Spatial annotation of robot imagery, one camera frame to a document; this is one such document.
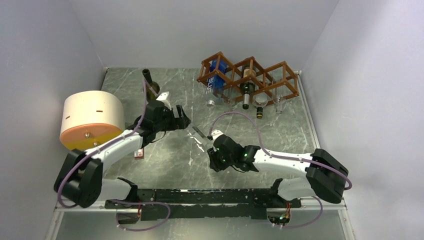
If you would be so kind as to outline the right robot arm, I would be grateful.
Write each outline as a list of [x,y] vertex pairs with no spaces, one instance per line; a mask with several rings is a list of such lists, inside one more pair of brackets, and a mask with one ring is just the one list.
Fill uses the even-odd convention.
[[270,202],[282,207],[288,201],[302,197],[318,197],[332,204],[342,201],[349,171],[328,151],[317,148],[313,153],[287,153],[262,149],[257,145],[242,146],[215,130],[207,136],[209,167],[220,172],[233,167],[241,172],[274,171],[291,175],[292,179],[277,181],[270,193]]

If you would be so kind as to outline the clear round glass bottle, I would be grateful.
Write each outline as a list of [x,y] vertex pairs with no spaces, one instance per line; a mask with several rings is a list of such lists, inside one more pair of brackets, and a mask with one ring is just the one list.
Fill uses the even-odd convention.
[[231,109],[237,102],[237,98],[240,94],[233,87],[224,89],[221,92],[220,104],[227,109]]

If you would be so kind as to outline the blue square bottle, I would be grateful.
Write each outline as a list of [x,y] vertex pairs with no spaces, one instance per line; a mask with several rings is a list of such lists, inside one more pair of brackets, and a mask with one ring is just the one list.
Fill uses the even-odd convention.
[[206,105],[208,107],[221,105],[220,102],[221,102],[222,91],[224,90],[224,87],[227,85],[225,80],[219,75],[214,75],[212,77],[209,77],[206,83],[207,83],[206,90],[205,90]]

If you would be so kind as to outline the clear square gold-label bottle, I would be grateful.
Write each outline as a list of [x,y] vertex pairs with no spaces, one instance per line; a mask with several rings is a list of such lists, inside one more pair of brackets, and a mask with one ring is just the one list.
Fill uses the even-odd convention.
[[267,106],[268,101],[269,101],[269,96],[265,92],[256,94],[253,97],[252,103],[256,107],[256,118],[257,119],[263,118],[264,107]]

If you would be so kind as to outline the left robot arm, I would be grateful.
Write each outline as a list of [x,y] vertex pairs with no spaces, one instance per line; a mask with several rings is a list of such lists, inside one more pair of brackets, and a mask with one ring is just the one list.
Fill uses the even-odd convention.
[[157,133],[184,130],[191,123],[181,105],[176,111],[160,100],[149,101],[142,115],[117,137],[86,150],[71,150],[59,171],[53,189],[58,202],[64,199],[74,207],[88,208],[96,201],[118,201],[126,208],[139,200],[138,186],[122,177],[104,179],[104,172],[126,155],[146,147]]

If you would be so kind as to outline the brown wooden wine rack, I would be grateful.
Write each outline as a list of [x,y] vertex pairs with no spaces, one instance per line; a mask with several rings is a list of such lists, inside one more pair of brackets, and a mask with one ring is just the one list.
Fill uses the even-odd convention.
[[[247,77],[243,77],[242,67],[244,65],[249,65],[251,68],[250,75]],[[243,101],[244,94],[240,84],[248,80],[252,80],[255,85],[254,92],[250,95],[250,101],[253,100],[255,95],[260,93],[266,93],[272,98],[272,89],[279,86],[279,84],[274,84],[273,82],[279,79],[284,80],[285,87],[289,91],[284,96],[286,100],[300,95],[299,78],[286,61],[264,68],[254,56],[233,63],[219,51],[201,61],[200,73],[196,81],[207,87],[207,79],[215,75],[219,75],[227,83],[223,88],[224,90],[234,88],[238,91],[239,96],[235,98],[236,102]]]

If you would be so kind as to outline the dark green labelled wine bottle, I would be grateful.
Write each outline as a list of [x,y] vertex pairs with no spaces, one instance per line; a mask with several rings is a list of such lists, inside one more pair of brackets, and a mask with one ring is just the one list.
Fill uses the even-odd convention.
[[[251,68],[248,64],[242,67],[243,78],[250,76]],[[247,80],[240,84],[240,89],[243,93],[243,104],[242,108],[247,110],[250,106],[250,96],[255,90],[255,84],[252,80]]]

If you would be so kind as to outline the clear bottle silver cap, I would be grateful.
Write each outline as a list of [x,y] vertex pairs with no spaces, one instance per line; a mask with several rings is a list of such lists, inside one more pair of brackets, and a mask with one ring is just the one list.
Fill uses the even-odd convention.
[[271,90],[275,113],[279,115],[279,114],[283,113],[283,110],[286,107],[286,102],[287,102],[287,100],[285,98],[286,87],[285,87],[285,82],[284,82],[283,78],[275,80],[273,83],[279,84],[279,86],[277,86],[277,87],[275,87]]

